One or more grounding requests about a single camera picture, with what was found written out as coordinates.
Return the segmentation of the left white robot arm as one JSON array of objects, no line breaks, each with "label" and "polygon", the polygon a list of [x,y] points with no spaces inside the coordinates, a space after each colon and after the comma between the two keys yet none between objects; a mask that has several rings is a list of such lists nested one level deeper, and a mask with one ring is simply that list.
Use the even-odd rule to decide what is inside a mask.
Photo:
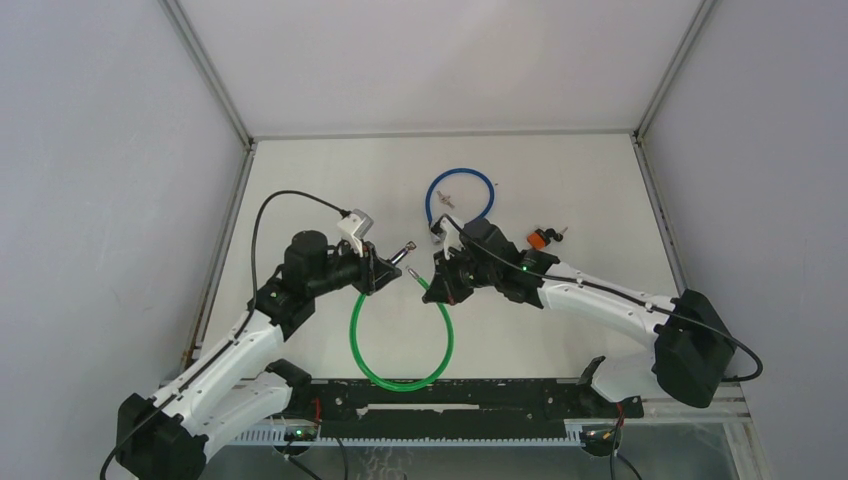
[{"label": "left white robot arm", "polygon": [[321,232],[297,233],[224,339],[156,393],[121,404],[115,446],[101,469],[117,463],[138,479],[197,479],[259,420],[305,414],[311,378],[283,359],[284,344],[315,313],[318,297],[347,286],[379,291],[400,277],[398,264],[414,248],[409,242],[385,259],[354,237],[332,245]]}]

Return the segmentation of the blue cable lock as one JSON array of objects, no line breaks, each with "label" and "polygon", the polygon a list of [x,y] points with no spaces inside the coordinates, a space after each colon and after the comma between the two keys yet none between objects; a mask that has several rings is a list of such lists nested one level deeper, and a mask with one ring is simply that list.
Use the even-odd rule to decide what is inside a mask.
[{"label": "blue cable lock", "polygon": [[[497,205],[497,184],[479,169],[430,168],[425,171],[423,186],[423,215],[427,229],[443,214],[470,221],[490,216]],[[439,202],[437,190],[451,197],[454,209]]]}]

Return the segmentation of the green cable lock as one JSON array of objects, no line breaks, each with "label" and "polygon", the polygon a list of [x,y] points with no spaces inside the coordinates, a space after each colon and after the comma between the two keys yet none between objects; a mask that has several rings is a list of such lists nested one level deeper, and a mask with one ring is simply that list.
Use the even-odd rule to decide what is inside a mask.
[{"label": "green cable lock", "polygon": [[372,384],[393,393],[411,393],[432,385],[446,372],[454,355],[456,333],[446,305],[414,307],[391,300],[368,307],[361,294],[354,301],[347,340],[352,361]]}]

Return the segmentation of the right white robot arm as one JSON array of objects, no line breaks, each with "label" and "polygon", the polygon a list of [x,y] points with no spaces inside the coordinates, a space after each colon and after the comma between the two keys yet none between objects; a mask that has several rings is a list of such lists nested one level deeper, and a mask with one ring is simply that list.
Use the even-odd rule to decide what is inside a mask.
[{"label": "right white robot arm", "polygon": [[711,405],[738,350],[709,299],[687,289],[677,297],[627,289],[585,274],[557,256],[520,250],[484,218],[459,225],[444,215],[431,227],[440,249],[425,303],[457,305],[492,288],[507,300],[595,321],[642,346],[586,367],[578,402],[592,416],[616,403],[663,392],[693,408]]}]

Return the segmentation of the silver keys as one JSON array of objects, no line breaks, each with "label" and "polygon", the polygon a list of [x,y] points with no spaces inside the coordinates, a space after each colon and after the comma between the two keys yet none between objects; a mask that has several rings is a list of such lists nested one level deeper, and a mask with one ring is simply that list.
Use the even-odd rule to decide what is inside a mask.
[{"label": "silver keys", "polygon": [[451,197],[449,195],[443,194],[441,191],[437,190],[436,195],[441,204],[447,206],[450,209],[454,209],[455,205],[453,204]]}]

